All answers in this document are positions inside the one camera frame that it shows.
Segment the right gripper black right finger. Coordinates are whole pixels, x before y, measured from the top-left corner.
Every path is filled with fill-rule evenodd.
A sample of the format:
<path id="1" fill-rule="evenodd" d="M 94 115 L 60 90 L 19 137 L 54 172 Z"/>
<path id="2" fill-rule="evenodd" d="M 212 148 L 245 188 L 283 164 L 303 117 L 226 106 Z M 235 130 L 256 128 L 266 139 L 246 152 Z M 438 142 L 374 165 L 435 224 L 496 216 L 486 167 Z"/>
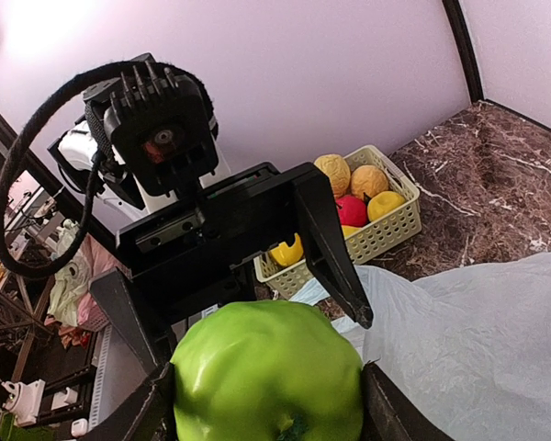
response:
<path id="1" fill-rule="evenodd" d="M 433 425 L 374 363 L 361 374 L 364 423 L 361 440 L 453 441 Z"/>

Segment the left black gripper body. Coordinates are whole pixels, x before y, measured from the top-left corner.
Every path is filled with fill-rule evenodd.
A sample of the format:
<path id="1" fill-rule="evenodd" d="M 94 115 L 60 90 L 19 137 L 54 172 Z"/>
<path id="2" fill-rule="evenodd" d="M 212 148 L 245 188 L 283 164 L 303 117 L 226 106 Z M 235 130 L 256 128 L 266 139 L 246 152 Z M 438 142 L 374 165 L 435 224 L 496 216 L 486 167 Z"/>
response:
<path id="1" fill-rule="evenodd" d="M 117 248 L 132 284 L 168 322 L 230 295 L 234 268 L 294 240 L 297 191 L 320 177 L 313 164 L 263 163 L 123 228 Z"/>

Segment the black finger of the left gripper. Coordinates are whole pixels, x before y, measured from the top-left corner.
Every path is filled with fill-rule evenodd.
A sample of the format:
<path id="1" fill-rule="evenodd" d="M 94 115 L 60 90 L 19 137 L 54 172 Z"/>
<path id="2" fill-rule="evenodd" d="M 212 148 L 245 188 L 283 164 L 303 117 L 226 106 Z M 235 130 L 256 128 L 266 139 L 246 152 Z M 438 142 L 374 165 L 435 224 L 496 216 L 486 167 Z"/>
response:
<path id="1" fill-rule="evenodd" d="M 329 179 L 306 174 L 293 185 L 298 233 L 310 273 L 349 318 L 370 328 L 373 311 L 348 254 Z"/>
<path id="2" fill-rule="evenodd" d="M 145 372 L 169 361 L 176 346 L 171 326 L 118 268 L 96 277 L 90 292 Z"/>

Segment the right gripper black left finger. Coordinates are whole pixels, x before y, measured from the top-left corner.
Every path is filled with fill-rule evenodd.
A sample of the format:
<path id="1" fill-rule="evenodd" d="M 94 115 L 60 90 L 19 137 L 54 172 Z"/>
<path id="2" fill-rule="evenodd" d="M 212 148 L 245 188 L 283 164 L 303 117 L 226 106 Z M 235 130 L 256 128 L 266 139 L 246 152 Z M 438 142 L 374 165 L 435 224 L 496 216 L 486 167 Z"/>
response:
<path id="1" fill-rule="evenodd" d="M 174 440 L 174 366 L 157 367 L 86 440 Z"/>

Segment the yellow bumpy fruit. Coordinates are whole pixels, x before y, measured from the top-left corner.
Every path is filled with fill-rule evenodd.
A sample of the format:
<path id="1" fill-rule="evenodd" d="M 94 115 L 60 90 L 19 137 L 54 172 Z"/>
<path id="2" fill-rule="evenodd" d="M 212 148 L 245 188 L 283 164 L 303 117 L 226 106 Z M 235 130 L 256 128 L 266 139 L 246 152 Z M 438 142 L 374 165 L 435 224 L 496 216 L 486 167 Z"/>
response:
<path id="1" fill-rule="evenodd" d="M 344 196 L 351 181 L 351 170 L 345 159 L 339 154 L 325 154 L 318 157 L 314 164 L 328 176 L 334 197 Z"/>

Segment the green fruit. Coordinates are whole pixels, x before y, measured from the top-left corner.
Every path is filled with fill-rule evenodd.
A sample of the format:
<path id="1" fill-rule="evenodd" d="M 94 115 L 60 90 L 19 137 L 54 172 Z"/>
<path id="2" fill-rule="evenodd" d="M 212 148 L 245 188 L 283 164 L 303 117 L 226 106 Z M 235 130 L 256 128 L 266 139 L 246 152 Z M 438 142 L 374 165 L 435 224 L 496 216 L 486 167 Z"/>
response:
<path id="1" fill-rule="evenodd" d="M 315 307 L 231 303 L 194 324 L 171 363 L 181 440 L 361 436 L 361 357 Z"/>

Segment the light blue plastic bag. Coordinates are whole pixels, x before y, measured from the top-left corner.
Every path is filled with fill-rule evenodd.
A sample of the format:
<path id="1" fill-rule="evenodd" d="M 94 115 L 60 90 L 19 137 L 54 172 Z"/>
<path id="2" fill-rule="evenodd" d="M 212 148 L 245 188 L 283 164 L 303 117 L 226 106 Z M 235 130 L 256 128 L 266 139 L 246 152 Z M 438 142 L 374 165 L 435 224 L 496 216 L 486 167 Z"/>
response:
<path id="1" fill-rule="evenodd" d="M 357 274 L 373 325 L 333 327 L 435 426 L 456 440 L 551 440 L 551 252 L 414 281 Z"/>

